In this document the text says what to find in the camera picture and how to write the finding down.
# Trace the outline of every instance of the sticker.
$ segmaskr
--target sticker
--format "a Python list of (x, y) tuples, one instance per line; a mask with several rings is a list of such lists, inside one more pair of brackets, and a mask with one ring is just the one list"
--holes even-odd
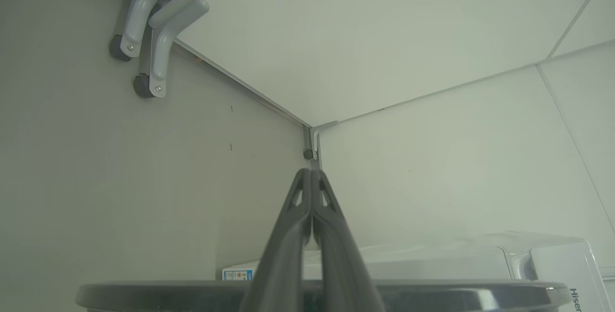
[(223, 281), (252, 281), (252, 270), (224, 271)]

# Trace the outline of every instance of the black wheel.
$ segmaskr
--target black wheel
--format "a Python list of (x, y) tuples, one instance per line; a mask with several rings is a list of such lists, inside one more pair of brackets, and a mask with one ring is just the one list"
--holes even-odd
[(312, 150), (310, 150), (310, 149), (306, 149), (303, 152), (303, 158), (305, 158), (305, 159), (312, 159), (312, 158), (314, 158), (314, 152), (312, 152)]
[(126, 56), (126, 54), (123, 53), (122, 49), (119, 48), (121, 43), (122, 43), (122, 36), (120, 36), (119, 34), (116, 36), (113, 36), (113, 38), (111, 39), (111, 42), (109, 43), (109, 54), (111, 55), (111, 57), (115, 58), (116, 60), (120, 60), (123, 62), (129, 62), (131, 59), (130, 56)]
[(137, 75), (132, 82), (135, 93), (141, 98), (153, 98), (154, 95), (149, 91), (149, 76), (145, 73)]

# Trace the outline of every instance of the metal bracket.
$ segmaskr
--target metal bracket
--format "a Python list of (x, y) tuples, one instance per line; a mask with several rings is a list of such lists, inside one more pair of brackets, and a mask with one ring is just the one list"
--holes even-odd
[(128, 59), (136, 58), (141, 51), (143, 32), (147, 25), (149, 14), (159, 0), (132, 0), (126, 25), (123, 28), (119, 49)]
[(318, 145), (319, 145), (320, 133), (323, 130), (330, 128), (332, 126), (335, 126), (338, 123), (340, 123), (340, 121), (332, 121), (327, 124), (323, 124), (323, 125), (310, 128), (310, 137), (311, 137), (310, 139), (312, 139), (312, 158), (318, 159)]
[(167, 94), (167, 68), (173, 41), (184, 29), (209, 11), (209, 4), (205, 0), (193, 0), (172, 12), (165, 10), (166, 8), (163, 7), (149, 19), (153, 31), (148, 89), (158, 98)]

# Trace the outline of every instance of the panel seam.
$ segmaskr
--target panel seam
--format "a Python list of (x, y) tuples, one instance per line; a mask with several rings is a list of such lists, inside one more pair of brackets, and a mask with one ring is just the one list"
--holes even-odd
[(557, 51), (557, 49), (559, 49), (560, 45), (562, 44), (562, 42), (564, 41), (564, 39), (566, 38), (566, 36), (568, 35), (568, 33), (570, 32), (570, 30), (573, 28), (573, 26), (575, 25), (576, 21), (578, 20), (578, 18), (580, 18), (580, 15), (583, 14), (583, 11), (585, 10), (585, 8), (587, 7), (587, 5), (589, 4), (591, 0), (585, 0), (583, 2), (583, 4), (580, 6), (580, 8), (578, 9), (577, 14), (575, 15), (575, 17), (573, 18), (572, 21), (570, 21), (570, 23), (568, 24), (568, 26), (566, 27), (566, 29), (564, 30), (564, 32), (562, 33), (562, 36), (560, 36), (560, 38), (558, 39), (558, 41), (555, 43), (555, 47), (553, 47), (553, 49), (551, 50), (551, 52), (547, 55), (547, 58), (551, 58), (555, 52)]
[(609, 221), (609, 224), (611, 225), (611, 231), (613, 231), (613, 234), (615, 234), (615, 227), (613, 227), (613, 222), (611, 222), (611, 218), (609, 217), (609, 213), (606, 211), (606, 208), (604, 207), (604, 203), (602, 202), (602, 197), (600, 197), (600, 193), (598, 192), (598, 188), (596, 188), (596, 184), (593, 182), (593, 178), (591, 177), (591, 173), (589, 172), (589, 169), (587, 168), (587, 165), (585, 163), (585, 159), (583, 159), (583, 155), (580, 153), (580, 150), (578, 149), (578, 145), (577, 142), (575, 140), (575, 136), (573, 135), (573, 133), (570, 130), (570, 127), (568, 126), (568, 123), (566, 121), (566, 117), (564, 117), (564, 114), (562, 113), (562, 110), (560, 110), (560, 105), (556, 99), (555, 93), (553, 92), (553, 88), (551, 87), (551, 83), (549, 82), (549, 80), (547, 79), (546, 75), (544, 74), (544, 71), (542, 70), (542, 67), (540, 65), (536, 65), (536, 71), (538, 71), (538, 75), (540, 75), (540, 78), (542, 79), (542, 82), (545, 86), (545, 88), (547, 88), (547, 92), (549, 93), (549, 95), (551, 96), (551, 100), (553, 101), (553, 104), (555, 105), (555, 108), (557, 109), (557, 112), (560, 114), (560, 117), (562, 118), (562, 122), (564, 122), (564, 126), (566, 127), (566, 131), (568, 132), (568, 135), (570, 136), (570, 139), (573, 141), (573, 144), (575, 145), (575, 149), (578, 153), (578, 158), (580, 158), (581, 163), (583, 163), (583, 167), (585, 168), (585, 171), (587, 172), (587, 176), (589, 176), (589, 180), (591, 181), (591, 185), (593, 186), (593, 190), (596, 192), (596, 196), (598, 197), (598, 200), (600, 201), (600, 205), (602, 205), (602, 210), (604, 211), (604, 215), (606, 215), (606, 219)]

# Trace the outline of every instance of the hisense logo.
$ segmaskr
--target hisense logo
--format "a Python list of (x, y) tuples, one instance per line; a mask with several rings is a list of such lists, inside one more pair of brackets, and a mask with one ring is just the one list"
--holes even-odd
[(578, 293), (576, 292), (576, 288), (570, 290), (570, 295), (573, 296), (573, 303), (575, 304), (575, 308), (578, 312), (580, 311), (580, 304), (578, 303)]

